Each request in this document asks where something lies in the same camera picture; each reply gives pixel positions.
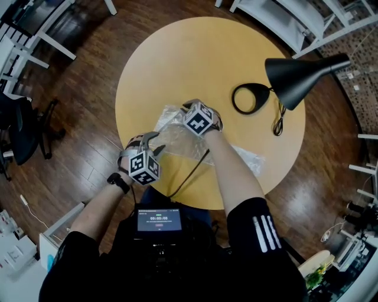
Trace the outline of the person's right hand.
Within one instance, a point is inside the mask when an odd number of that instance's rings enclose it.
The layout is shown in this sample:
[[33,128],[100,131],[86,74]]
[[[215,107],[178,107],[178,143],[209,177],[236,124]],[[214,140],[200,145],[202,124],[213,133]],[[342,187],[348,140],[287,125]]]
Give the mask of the person's right hand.
[[212,112],[213,112],[213,124],[210,128],[213,129],[213,130],[217,130],[219,132],[222,132],[223,128],[224,128],[224,124],[222,122],[221,115],[215,109],[212,109]]

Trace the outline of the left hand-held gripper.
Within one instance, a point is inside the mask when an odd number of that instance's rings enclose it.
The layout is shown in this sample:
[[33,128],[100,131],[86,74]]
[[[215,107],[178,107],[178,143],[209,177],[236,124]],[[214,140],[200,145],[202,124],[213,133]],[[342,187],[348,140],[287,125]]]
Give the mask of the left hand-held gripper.
[[159,161],[166,145],[155,150],[149,148],[149,141],[159,136],[159,132],[144,133],[140,143],[140,151],[129,158],[129,176],[138,184],[150,185],[160,179],[161,167]]

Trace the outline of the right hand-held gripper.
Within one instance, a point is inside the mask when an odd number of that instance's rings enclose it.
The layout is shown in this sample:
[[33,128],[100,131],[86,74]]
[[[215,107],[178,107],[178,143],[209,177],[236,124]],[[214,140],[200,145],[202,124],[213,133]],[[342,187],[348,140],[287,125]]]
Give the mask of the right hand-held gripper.
[[213,112],[199,99],[192,99],[183,104],[187,109],[184,126],[196,136],[204,134],[213,124]]

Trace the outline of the person's left hand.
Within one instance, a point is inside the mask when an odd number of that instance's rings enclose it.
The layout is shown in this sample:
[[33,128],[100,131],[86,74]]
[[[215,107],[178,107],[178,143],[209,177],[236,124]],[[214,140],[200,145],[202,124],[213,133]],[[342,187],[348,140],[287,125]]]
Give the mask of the person's left hand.
[[131,140],[125,147],[125,149],[120,152],[118,161],[117,161],[117,166],[118,166],[119,171],[127,175],[129,174],[129,158],[139,153],[139,148],[140,148],[143,136],[144,136],[143,134],[139,134],[131,138]]

